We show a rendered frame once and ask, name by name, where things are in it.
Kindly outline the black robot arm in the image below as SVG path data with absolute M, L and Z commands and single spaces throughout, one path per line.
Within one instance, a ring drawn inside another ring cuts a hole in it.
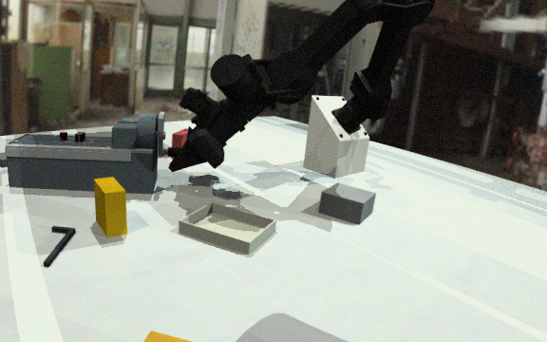
M 353 97 L 331 112 L 351 134 L 366 119 L 376 122 L 386 116 L 392 71 L 412 27 L 424 22 L 434 5 L 435 0 L 346 0 L 297 49 L 269 59 L 223 55 L 214 63 L 210 78 L 249 122 L 268 106 L 274 110 L 276 103 L 301 101 L 330 58 L 367 24 L 383 21 L 368 68 L 354 73 L 349 87 Z M 200 121 L 206 126 L 223 101 L 216 103 L 190 87 L 179 106 L 203 117 Z

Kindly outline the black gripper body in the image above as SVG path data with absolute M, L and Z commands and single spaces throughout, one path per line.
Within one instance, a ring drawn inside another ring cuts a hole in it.
M 192 129 L 188 141 L 199 154 L 215 169 L 224 162 L 223 147 L 235 133 L 242 132 L 248 121 L 242 117 L 231 100 L 225 99 L 222 108 L 206 126 L 200 121 L 203 117 L 196 115 L 191 123 L 197 126 Z

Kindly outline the black l-shaped bar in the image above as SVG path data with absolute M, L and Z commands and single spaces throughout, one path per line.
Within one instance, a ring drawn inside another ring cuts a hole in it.
M 45 267 L 49 267 L 52 264 L 52 262 L 54 262 L 55 258 L 60 254 L 60 252 L 62 252 L 63 248 L 69 242 L 71 237 L 76 233 L 75 228 L 71 228 L 71 227 L 53 226 L 51 228 L 51 231 L 55 233 L 65 233 L 66 235 L 62 238 L 62 240 L 60 240 L 60 242 L 56 245 L 53 251 L 45 259 L 44 261 Z

